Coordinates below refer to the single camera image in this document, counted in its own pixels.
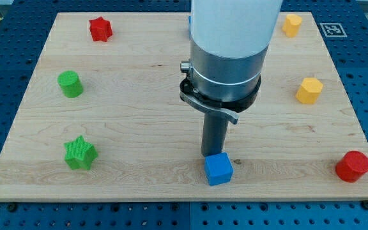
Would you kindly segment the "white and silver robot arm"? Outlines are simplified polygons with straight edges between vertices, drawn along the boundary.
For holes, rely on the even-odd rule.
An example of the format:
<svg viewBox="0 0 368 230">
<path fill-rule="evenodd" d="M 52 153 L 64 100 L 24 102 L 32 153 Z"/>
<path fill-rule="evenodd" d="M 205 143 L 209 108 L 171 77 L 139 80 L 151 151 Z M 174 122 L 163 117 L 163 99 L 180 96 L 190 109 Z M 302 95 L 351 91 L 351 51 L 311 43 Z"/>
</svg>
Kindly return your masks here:
<svg viewBox="0 0 368 230">
<path fill-rule="evenodd" d="M 282 0 L 192 0 L 187 92 L 217 102 L 255 96 Z"/>
</svg>

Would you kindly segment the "blue block behind arm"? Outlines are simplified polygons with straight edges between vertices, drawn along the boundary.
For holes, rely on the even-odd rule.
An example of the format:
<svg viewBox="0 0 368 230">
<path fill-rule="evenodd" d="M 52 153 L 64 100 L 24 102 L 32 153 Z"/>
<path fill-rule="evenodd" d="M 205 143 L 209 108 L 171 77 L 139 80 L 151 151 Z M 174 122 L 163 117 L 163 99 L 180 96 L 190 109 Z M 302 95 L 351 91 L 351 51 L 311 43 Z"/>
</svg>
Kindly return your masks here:
<svg viewBox="0 0 368 230">
<path fill-rule="evenodd" d="M 188 38 L 191 40 L 191 16 L 188 16 Z"/>
</svg>

